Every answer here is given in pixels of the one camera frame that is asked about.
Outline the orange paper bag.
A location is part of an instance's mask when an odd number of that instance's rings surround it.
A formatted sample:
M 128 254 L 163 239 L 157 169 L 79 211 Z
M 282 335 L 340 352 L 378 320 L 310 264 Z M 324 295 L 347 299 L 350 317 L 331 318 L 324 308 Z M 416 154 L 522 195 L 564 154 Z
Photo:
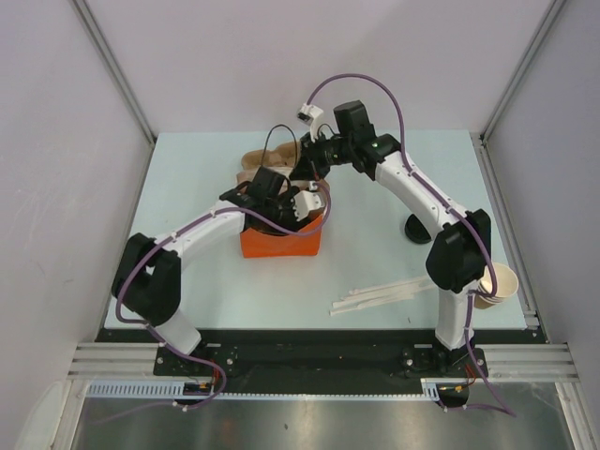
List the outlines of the orange paper bag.
M 292 135 L 292 142 L 299 143 L 295 137 L 293 130 L 285 124 L 277 124 L 273 126 L 267 133 L 264 150 L 268 150 L 268 143 L 272 133 L 277 128 L 285 128 Z M 243 170 L 236 175 L 236 182 L 243 184 L 253 180 L 258 169 Z M 308 187 L 307 181 L 291 181 L 289 175 L 292 169 L 287 168 L 269 168 L 286 177 L 285 183 L 279 190 L 279 195 L 287 194 L 291 188 L 299 188 L 300 190 Z M 286 234 L 279 232 L 264 222 L 252 218 L 253 223 L 249 228 L 240 234 L 240 247 L 245 258 L 275 258 L 275 257 L 299 257 L 299 256 L 316 256 L 321 245 L 321 231 L 316 231 L 308 237 L 299 237 L 297 235 Z

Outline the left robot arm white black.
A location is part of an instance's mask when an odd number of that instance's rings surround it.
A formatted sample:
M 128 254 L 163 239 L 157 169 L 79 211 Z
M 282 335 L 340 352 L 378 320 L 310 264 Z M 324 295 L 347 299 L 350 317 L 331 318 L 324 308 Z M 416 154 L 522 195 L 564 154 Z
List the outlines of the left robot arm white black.
M 201 372 L 207 352 L 199 346 L 200 332 L 180 307 L 183 272 L 205 250 L 252 225 L 271 232 L 299 231 L 308 222 L 294 212 L 300 192 L 285 175 L 262 168 L 179 229 L 129 237 L 111 288 L 117 319 L 149 327 L 176 349 L 173 361 L 179 368 L 189 375 Z

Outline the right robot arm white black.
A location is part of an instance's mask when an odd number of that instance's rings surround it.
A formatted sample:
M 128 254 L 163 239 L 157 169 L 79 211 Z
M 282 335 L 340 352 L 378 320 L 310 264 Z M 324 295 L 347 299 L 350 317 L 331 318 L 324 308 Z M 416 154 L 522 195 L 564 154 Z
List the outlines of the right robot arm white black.
M 426 259 L 427 274 L 439 289 L 432 364 L 443 376 L 454 376 L 474 356 L 473 297 L 483 276 L 494 272 L 491 219 L 440 191 L 405 153 L 404 141 L 377 134 L 361 101 L 337 106 L 334 116 L 337 132 L 324 138 L 319 133 L 323 111 L 311 104 L 300 107 L 297 117 L 308 131 L 291 178 L 320 180 L 332 167 L 350 164 L 410 209 L 433 240 Z

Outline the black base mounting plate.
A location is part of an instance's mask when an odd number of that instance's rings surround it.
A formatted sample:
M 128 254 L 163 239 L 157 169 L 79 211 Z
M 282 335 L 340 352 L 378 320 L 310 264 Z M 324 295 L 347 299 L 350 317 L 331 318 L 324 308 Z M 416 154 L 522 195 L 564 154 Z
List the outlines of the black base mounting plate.
M 430 329 L 204 330 L 186 360 L 155 347 L 148 357 L 157 377 L 208 378 L 222 367 L 229 394 L 408 394 L 424 378 L 463 379 L 487 371 L 495 349 L 545 344 L 538 330 L 479 330 L 473 350 L 447 351 Z

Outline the stack of paper cups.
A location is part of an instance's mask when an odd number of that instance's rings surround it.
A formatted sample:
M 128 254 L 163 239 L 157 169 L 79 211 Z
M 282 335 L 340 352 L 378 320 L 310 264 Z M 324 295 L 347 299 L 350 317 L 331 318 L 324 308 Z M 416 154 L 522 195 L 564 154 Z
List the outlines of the stack of paper cups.
M 497 306 L 518 291 L 518 276 L 508 265 L 495 262 L 493 270 L 496 283 L 493 283 L 488 268 L 485 269 L 483 277 L 478 281 L 473 301 L 476 309 L 488 309 Z

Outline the aluminium frame rail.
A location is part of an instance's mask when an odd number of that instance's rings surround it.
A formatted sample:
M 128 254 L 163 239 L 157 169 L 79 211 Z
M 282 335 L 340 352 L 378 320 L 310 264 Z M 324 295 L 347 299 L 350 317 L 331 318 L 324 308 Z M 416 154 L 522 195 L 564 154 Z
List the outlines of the aluminium frame rail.
M 493 381 L 565 382 L 578 379 L 566 344 L 483 345 L 488 376 Z

